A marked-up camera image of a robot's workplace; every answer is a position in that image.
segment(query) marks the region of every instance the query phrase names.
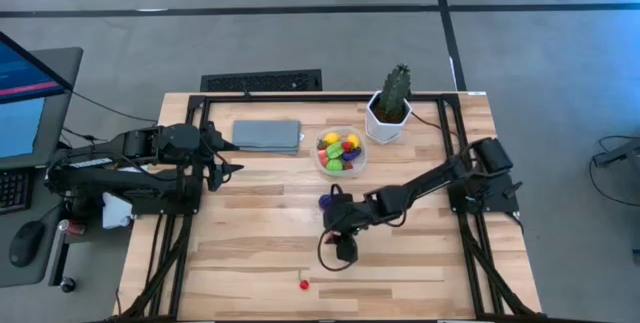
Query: keyboard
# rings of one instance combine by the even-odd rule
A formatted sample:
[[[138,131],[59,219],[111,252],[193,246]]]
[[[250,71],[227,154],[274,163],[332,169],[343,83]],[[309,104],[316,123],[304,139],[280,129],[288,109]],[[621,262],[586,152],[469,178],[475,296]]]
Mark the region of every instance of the keyboard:
[[[33,169],[0,171],[0,214],[29,208]]]
[[[202,76],[201,92],[321,91],[319,69]]]

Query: computer mouse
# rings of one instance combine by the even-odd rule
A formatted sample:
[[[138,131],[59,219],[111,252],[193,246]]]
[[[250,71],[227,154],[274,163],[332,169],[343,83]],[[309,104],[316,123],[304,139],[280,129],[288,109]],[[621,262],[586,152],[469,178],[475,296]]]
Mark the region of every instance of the computer mouse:
[[[38,252],[44,235],[44,224],[40,221],[25,223],[11,241],[9,260],[16,267],[26,267]]]

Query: purple object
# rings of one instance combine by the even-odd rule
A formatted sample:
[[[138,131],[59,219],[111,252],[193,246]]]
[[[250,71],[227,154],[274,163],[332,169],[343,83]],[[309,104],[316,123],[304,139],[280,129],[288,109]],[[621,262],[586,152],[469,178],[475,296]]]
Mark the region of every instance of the purple object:
[[[331,195],[321,195],[320,199],[318,200],[318,204],[320,205],[320,209],[322,210],[326,210],[327,208],[329,208],[329,205],[331,204]]]
[[[350,160],[354,160],[356,159],[360,153],[362,153],[362,149],[360,148],[356,148],[354,150],[352,150],[351,152],[344,152],[342,153],[342,159],[344,159],[345,161],[350,161]]]

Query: concrete floor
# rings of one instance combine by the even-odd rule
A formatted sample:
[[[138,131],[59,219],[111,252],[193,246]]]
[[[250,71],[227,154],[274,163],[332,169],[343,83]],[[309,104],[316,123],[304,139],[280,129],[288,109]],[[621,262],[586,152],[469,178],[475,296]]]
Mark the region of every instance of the concrete floor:
[[[0,11],[436,3],[0,0]],[[598,152],[597,138],[640,133],[640,11],[452,13],[452,20],[467,88],[488,92],[499,136],[516,165],[514,178],[525,183],[519,201],[544,311],[636,322],[640,267],[631,250],[640,248],[640,209],[597,195],[587,163]],[[27,49],[83,47],[77,91],[146,117],[157,116],[165,92],[197,90],[202,74],[320,68],[325,90],[373,90],[394,64],[405,62],[413,68],[414,89],[454,87],[439,13],[27,18],[0,19],[0,27]],[[66,125],[101,138],[141,126],[75,98]],[[625,164],[596,173],[608,192],[640,201]],[[127,242],[121,234],[72,247],[67,274],[83,283],[74,294],[44,284],[0,289],[0,320],[77,322],[108,316]]]

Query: wooden tabletop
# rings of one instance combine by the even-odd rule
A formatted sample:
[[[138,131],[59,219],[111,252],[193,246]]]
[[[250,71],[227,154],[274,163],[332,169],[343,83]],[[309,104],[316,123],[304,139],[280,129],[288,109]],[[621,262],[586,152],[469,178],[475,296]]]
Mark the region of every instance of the wooden tabletop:
[[[184,123],[188,97],[167,94],[160,124]],[[460,93],[460,101],[469,141],[496,135],[486,95]],[[438,124],[434,103],[412,106],[422,119]],[[444,189],[416,201],[403,227],[376,226],[359,234],[360,259],[351,268],[333,273],[318,263],[316,245],[323,230],[318,198],[332,183],[361,199],[367,191],[405,183],[445,159],[442,133],[410,117],[392,144],[367,141],[369,160],[360,176],[332,179],[320,173],[311,159],[317,132],[340,125],[364,132],[365,107],[364,102],[212,105],[209,119],[227,140],[235,120],[298,119],[305,138],[293,157],[222,153],[245,168],[218,192],[206,191],[194,216],[178,319],[474,317],[458,222]],[[496,268],[522,301],[539,311],[520,228],[504,214],[485,217]],[[143,289],[156,220],[144,216],[135,222],[120,283],[123,308]],[[176,225],[174,237],[181,223]],[[334,246],[325,245],[322,253],[328,265],[344,263],[335,259]],[[479,271],[490,312],[485,275]],[[310,281],[308,290],[299,288],[299,275]],[[170,273],[161,313],[168,310],[172,282]]]

